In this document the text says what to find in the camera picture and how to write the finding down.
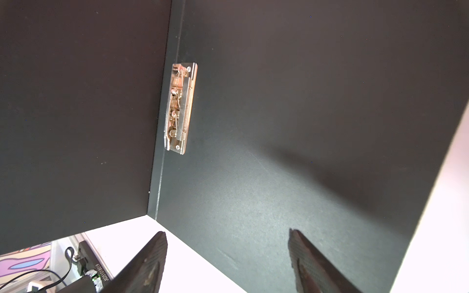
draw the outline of silver metal plate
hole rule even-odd
[[[181,155],[186,152],[196,76],[196,63],[173,64],[166,109],[165,148]]]

